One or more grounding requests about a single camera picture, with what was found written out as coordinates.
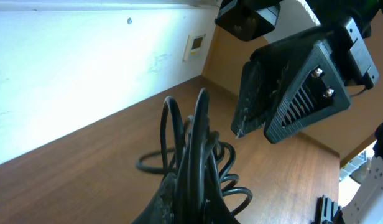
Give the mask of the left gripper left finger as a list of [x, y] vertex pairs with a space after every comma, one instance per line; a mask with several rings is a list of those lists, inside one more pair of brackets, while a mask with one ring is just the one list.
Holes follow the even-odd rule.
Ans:
[[174, 220], [173, 196], [176, 175], [169, 173], [152, 200], [132, 224], [171, 224]]

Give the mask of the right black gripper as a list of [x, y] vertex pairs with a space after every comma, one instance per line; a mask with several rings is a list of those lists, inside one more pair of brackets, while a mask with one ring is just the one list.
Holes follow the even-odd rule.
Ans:
[[346, 110], [351, 99], [345, 86], [373, 88], [378, 70], [352, 17], [325, 19], [324, 39], [307, 47], [284, 71], [264, 135], [272, 144], [307, 126]]

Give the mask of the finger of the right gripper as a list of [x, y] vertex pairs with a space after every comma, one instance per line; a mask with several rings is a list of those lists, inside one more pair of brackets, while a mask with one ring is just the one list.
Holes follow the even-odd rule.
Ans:
[[242, 68], [238, 104], [231, 123], [237, 138], [263, 129], [272, 114], [284, 71], [311, 44], [324, 39], [322, 26], [307, 29], [255, 50]]

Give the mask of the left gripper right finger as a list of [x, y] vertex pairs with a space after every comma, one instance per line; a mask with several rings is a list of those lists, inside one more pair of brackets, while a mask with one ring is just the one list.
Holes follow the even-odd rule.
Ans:
[[215, 190], [212, 181], [205, 177], [205, 207], [203, 209], [203, 223], [209, 224], [239, 224], [231, 215], [224, 200]]

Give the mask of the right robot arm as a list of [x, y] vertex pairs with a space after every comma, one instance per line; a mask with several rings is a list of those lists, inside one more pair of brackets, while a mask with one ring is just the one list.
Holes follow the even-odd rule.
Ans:
[[[223, 1], [216, 24], [248, 42], [274, 31], [281, 1]], [[379, 73], [364, 43], [383, 1], [306, 1], [318, 26], [256, 49], [243, 66], [231, 130], [241, 138], [264, 128], [276, 144], [350, 107], [351, 97], [375, 86]], [[347, 86], [364, 88], [350, 95]], [[383, 220], [383, 123], [372, 168], [343, 208], [324, 196], [319, 223]]]

